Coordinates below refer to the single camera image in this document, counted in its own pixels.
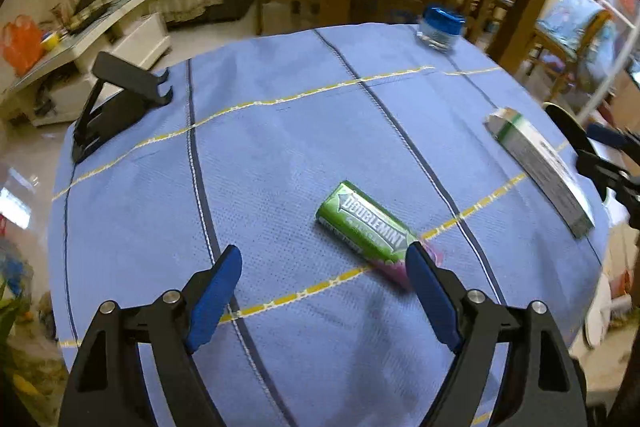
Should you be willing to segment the green white medicine box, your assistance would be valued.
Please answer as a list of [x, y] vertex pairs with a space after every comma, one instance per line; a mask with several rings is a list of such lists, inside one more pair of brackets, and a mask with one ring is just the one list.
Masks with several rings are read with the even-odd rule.
[[485, 127], [535, 181], [576, 239], [592, 230], [591, 207], [576, 176], [528, 119], [503, 107], [487, 117]]

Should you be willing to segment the green purple gum pack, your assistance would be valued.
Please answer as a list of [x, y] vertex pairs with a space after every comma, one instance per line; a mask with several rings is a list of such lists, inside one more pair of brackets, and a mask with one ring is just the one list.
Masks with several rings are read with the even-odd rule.
[[442, 255], [426, 239], [420, 239], [408, 225], [347, 180], [322, 202], [316, 218], [356, 254], [408, 291], [411, 285], [405, 257], [412, 243], [419, 242], [435, 265], [442, 264]]

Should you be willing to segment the black round trash bin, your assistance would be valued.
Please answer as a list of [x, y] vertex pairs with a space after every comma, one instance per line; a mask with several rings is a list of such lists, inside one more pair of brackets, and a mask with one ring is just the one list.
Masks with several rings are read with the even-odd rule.
[[568, 113], [562, 106], [552, 102], [544, 102], [542, 108], [553, 121], [553, 124], [559, 128], [578, 156], [585, 156], [588, 159], [588, 165], [591, 167], [603, 165], [604, 159], [597, 154], [588, 139], [587, 133], [572, 114]]

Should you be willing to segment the green potted plant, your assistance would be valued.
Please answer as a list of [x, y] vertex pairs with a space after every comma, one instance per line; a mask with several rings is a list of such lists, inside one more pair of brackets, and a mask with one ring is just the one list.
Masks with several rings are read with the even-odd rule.
[[6, 345], [15, 323], [30, 322], [32, 315], [32, 293], [30, 280], [25, 277], [1, 279], [1, 347]]

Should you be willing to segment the blue lidded glass jar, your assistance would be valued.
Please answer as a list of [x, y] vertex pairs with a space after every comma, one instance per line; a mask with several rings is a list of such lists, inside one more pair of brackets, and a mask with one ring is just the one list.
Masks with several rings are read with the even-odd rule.
[[416, 36], [436, 50], [450, 52], [464, 28], [464, 16], [439, 5], [429, 5], [419, 20]]

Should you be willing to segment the black phone stand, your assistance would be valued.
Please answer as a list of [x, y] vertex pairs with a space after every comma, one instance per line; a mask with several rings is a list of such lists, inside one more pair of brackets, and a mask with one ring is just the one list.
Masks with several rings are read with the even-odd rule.
[[174, 95], [171, 87], [165, 94], [158, 90], [168, 80], [168, 70], [155, 76], [107, 52], [98, 53], [91, 72], [96, 83], [73, 131], [75, 165], [120, 132], [137, 124], [149, 110], [168, 105]]

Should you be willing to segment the blue checked tablecloth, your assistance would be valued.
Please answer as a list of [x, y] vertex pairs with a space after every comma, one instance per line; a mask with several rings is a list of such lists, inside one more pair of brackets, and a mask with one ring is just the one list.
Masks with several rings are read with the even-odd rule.
[[576, 239], [485, 126], [501, 107], [574, 152], [480, 49], [409, 25], [244, 40], [171, 67], [172, 101], [73, 162], [49, 225], [58, 340], [71, 362], [100, 303], [152, 303], [239, 247], [231, 314], [195, 353], [230, 426], [415, 426], [450, 365], [413, 295], [317, 222], [349, 181], [498, 303], [547, 303], [566, 340], [600, 277], [608, 216]]

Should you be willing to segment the yellow small cup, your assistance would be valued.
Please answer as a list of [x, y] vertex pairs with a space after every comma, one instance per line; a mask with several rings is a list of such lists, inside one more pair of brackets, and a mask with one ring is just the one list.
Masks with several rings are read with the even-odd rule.
[[60, 44], [60, 42], [60, 34], [57, 31], [49, 31], [42, 36], [41, 47], [44, 49], [44, 52], [50, 53]]

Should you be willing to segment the orange plastic bag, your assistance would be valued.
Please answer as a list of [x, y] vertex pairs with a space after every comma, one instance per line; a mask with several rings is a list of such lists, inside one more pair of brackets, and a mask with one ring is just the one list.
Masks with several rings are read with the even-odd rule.
[[37, 24], [23, 14], [1, 29], [1, 55], [17, 77], [26, 75], [43, 57], [42, 36]]

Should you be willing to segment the white coffee table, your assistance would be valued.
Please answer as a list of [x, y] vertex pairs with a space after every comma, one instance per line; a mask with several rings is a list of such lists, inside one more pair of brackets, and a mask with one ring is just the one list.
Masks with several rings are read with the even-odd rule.
[[96, 83], [94, 61], [111, 53], [143, 69], [170, 48], [170, 35], [153, 0], [115, 0], [76, 36], [66, 37], [1, 95], [1, 120], [26, 119], [35, 127], [79, 117]]

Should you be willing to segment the black wifi router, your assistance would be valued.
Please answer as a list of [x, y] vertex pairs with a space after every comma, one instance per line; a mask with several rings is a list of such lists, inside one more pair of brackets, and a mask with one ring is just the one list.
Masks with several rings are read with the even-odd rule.
[[106, 2], [100, 5], [87, 6], [85, 9], [74, 14], [70, 19], [67, 31], [71, 35], [77, 35], [85, 31], [89, 26], [99, 20], [111, 9], [111, 3]]

